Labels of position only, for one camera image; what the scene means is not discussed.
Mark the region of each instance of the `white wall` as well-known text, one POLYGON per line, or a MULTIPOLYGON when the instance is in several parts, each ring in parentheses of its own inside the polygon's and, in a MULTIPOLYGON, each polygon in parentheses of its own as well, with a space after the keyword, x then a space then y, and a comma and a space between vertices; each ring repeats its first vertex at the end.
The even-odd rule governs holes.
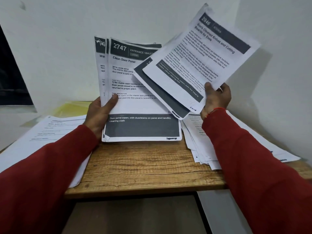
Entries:
POLYGON ((234 22, 239 0, 0 0, 0 24, 36 109, 99 95, 93 36, 165 43, 208 2, 234 22))
POLYGON ((229 80, 229 109, 312 164, 312 0, 241 0, 236 26, 262 43, 229 80))

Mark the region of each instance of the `dark gray header banner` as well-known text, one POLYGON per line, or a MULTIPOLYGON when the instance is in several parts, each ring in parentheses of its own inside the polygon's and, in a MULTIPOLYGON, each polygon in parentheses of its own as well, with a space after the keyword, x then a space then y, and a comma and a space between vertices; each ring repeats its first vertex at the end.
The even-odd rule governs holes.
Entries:
POLYGON ((109 137, 180 136, 179 121, 172 114, 110 114, 105 134, 109 137))
POLYGON ((145 49, 138 46, 132 46, 118 42, 114 39, 111 41, 111 54, 116 56, 143 61, 156 51, 157 49, 145 49))
POLYGON ((105 43, 105 39, 101 39, 98 37, 94 37, 94 40, 96 42, 96 52, 99 53, 104 53, 106 52, 106 43, 105 43))
POLYGON ((147 74, 143 72, 143 68, 151 62, 152 59, 149 57, 140 65, 138 65, 134 71, 156 92, 156 94, 158 94, 160 98, 162 98, 162 100, 164 100, 172 108, 172 113, 181 118, 184 118, 190 112, 190 110, 174 99, 170 94, 163 90, 162 87, 152 81, 151 78, 149 78, 147 74))
POLYGON ((203 99, 203 96, 191 86, 184 78, 182 78, 177 72, 175 72, 166 62, 160 60, 156 65, 160 70, 163 71, 170 79, 176 82, 182 89, 188 92, 197 102, 200 102, 203 99))
POLYGON ((199 21, 242 54, 245 54, 250 49, 250 46, 247 43, 213 21, 213 19, 211 19, 206 13, 201 16, 199 21))

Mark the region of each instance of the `dark gray footer banner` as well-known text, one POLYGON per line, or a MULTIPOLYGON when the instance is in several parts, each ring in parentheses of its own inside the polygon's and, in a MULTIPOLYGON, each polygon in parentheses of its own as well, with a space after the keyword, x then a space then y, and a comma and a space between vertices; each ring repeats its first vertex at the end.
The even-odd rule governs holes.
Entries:
POLYGON ((109 137, 179 137, 179 121, 172 114, 110 114, 109 137))

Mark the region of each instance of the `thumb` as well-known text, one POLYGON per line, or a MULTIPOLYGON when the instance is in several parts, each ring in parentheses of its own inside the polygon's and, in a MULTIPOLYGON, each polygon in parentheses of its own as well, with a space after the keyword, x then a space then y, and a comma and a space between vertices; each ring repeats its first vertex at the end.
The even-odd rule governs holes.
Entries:
POLYGON ((206 94, 211 94, 211 92, 213 92, 213 91, 214 91, 214 89, 211 86, 211 83, 206 82, 205 83, 205 92, 206 92, 206 94))
POLYGON ((108 102, 103 107, 101 107, 101 113, 109 114, 110 111, 114 108, 114 106, 116 105, 117 102, 118 102, 118 94, 114 94, 108 100, 108 102))

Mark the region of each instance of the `hand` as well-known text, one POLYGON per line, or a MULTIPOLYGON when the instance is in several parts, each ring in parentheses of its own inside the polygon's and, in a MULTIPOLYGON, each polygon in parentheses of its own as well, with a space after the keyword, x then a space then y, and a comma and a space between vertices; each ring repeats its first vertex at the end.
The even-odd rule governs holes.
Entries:
POLYGON ((103 107, 101 107, 100 97, 89 105, 87 117, 83 124, 93 131, 98 140, 102 138, 102 130, 107 122, 108 114, 116 105, 117 101, 118 94, 114 94, 103 107))
POLYGON ((206 104, 202 109, 200 116, 204 120, 208 113, 211 113, 214 108, 226 108, 231 101, 230 87, 224 83, 220 87, 222 90, 215 91, 210 83, 205 83, 206 104))

